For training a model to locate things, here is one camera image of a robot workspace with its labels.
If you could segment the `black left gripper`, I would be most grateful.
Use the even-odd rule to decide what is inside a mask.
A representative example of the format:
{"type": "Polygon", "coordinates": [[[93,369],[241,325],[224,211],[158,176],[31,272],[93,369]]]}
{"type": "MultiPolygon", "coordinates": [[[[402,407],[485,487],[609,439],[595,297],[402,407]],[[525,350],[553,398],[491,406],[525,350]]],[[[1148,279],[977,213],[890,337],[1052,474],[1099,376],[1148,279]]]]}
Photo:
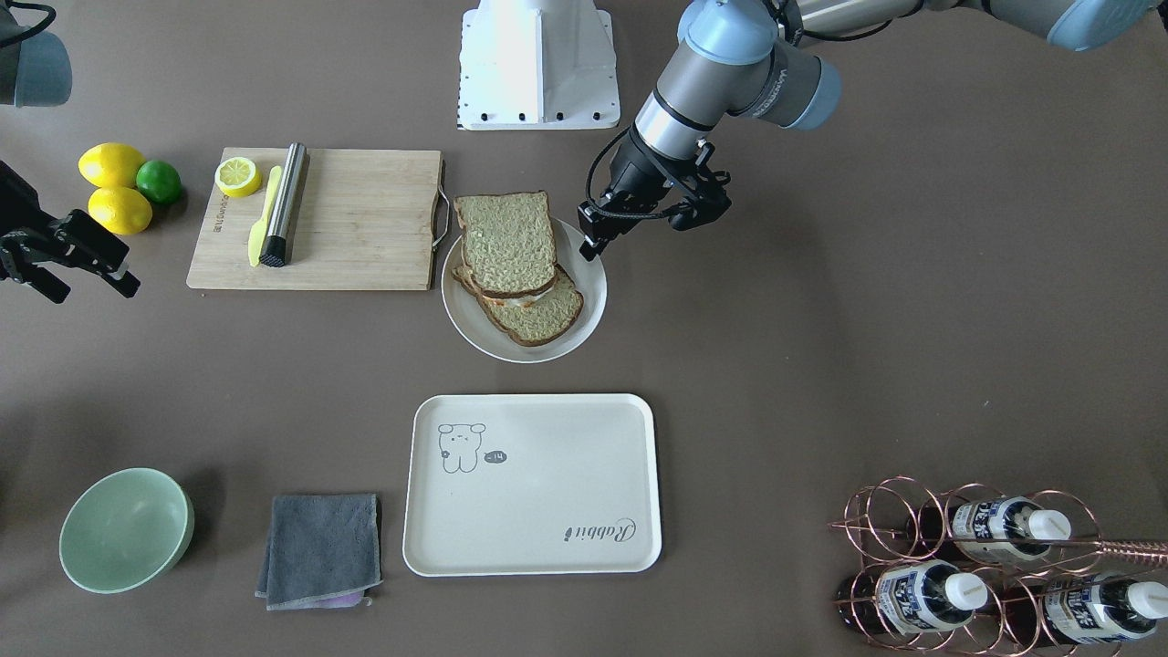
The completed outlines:
{"type": "Polygon", "coordinates": [[[618,148],[610,159],[610,184],[598,205],[579,205],[585,237],[579,253],[589,262],[639,222],[663,219],[675,230],[689,230],[721,219],[730,208],[729,173],[708,166],[714,153],[710,141],[700,139],[695,155],[675,161],[652,150],[630,126],[600,154],[613,146],[618,148]]]}

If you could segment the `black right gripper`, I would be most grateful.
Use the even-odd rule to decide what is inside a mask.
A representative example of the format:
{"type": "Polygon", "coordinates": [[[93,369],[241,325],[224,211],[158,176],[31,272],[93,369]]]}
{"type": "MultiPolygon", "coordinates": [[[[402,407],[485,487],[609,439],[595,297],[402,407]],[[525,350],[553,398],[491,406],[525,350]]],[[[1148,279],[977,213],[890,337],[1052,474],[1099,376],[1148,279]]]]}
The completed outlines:
{"type": "Polygon", "coordinates": [[[130,249],[125,242],[84,210],[71,210],[54,221],[42,212],[37,191],[8,162],[1,162],[1,278],[33,288],[53,303],[67,299],[71,288],[46,271],[46,263],[79,267],[99,275],[125,298],[134,297],[141,288],[141,282],[128,274],[130,249]]]}

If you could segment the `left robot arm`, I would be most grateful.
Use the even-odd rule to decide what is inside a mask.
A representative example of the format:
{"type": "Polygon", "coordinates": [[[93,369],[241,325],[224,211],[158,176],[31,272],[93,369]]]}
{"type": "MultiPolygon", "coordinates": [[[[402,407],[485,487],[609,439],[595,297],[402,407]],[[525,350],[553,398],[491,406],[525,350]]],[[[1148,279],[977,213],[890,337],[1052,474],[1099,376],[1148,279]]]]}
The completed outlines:
{"type": "Polygon", "coordinates": [[[677,49],[634,122],[602,155],[610,158],[602,195],[579,206],[580,256],[651,220],[689,230],[719,219],[731,201],[726,172],[709,167],[708,140],[724,117],[786,130],[814,130],[841,96],[836,69],[805,39],[871,37],[897,18],[950,11],[954,1],[693,1],[677,25],[677,49]]]}

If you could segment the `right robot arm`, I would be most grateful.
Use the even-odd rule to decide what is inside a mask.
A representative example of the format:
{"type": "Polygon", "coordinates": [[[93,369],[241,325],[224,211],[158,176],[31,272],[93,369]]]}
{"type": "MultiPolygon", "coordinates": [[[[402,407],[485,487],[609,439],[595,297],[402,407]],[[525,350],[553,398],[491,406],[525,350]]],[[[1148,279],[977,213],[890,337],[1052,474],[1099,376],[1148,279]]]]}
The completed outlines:
{"type": "MultiPolygon", "coordinates": [[[[49,32],[50,5],[5,1],[1,14],[1,101],[5,108],[58,108],[72,89],[69,54],[49,32]]],[[[1,165],[1,278],[61,304],[70,288],[46,263],[99,276],[125,298],[141,282],[128,274],[128,245],[82,209],[57,219],[8,162],[1,165]]]]}

